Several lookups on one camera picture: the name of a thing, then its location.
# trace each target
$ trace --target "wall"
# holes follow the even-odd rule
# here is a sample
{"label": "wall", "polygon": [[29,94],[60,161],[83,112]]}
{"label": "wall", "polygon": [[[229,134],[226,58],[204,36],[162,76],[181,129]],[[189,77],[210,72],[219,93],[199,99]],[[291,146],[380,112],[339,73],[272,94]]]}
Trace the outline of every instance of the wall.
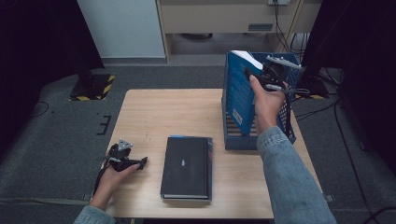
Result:
{"label": "wall", "polygon": [[165,58],[155,0],[78,0],[102,58]]}

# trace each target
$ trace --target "denim jacket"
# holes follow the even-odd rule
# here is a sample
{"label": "denim jacket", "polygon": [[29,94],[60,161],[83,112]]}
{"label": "denim jacket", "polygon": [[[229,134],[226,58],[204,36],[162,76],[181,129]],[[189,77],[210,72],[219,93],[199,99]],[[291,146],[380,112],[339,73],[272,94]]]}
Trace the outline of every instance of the denim jacket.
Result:
{"label": "denim jacket", "polygon": [[[314,177],[278,127],[265,130],[257,141],[276,224],[336,223]],[[85,206],[75,223],[115,223],[104,211]]]}

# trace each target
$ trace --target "wooden table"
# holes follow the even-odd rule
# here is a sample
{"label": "wooden table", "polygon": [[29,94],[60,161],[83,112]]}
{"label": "wooden table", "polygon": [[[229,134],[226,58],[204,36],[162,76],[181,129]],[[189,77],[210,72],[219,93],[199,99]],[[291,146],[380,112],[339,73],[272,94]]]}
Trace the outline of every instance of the wooden table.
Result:
{"label": "wooden table", "polygon": [[[148,157],[144,170],[128,177],[113,195],[113,217],[274,218],[258,151],[224,149],[221,89],[131,90],[126,93],[109,143],[134,144],[130,159]],[[294,143],[317,180],[300,129],[292,116]],[[167,137],[171,134],[213,138],[213,200],[164,202],[160,197]]]}

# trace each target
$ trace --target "black book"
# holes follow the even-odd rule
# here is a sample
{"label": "black book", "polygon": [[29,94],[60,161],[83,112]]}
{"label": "black book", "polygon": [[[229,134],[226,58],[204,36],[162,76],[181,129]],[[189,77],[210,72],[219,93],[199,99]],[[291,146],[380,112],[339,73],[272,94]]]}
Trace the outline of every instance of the black book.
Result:
{"label": "black book", "polygon": [[161,183],[163,199],[210,200],[209,140],[204,137],[168,138]]}

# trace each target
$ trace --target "book cover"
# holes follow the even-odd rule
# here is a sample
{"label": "book cover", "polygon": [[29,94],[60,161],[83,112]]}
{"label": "book cover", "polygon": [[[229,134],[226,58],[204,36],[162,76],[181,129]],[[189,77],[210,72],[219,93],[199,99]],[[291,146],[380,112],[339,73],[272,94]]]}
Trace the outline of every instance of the book cover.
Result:
{"label": "book cover", "polygon": [[254,92],[250,87],[248,74],[259,76],[262,63],[242,50],[232,50],[227,54],[227,112],[242,134],[249,134],[254,120]]}
{"label": "book cover", "polygon": [[209,152],[211,150],[208,138],[169,137],[163,166],[161,197],[176,200],[210,200]]}

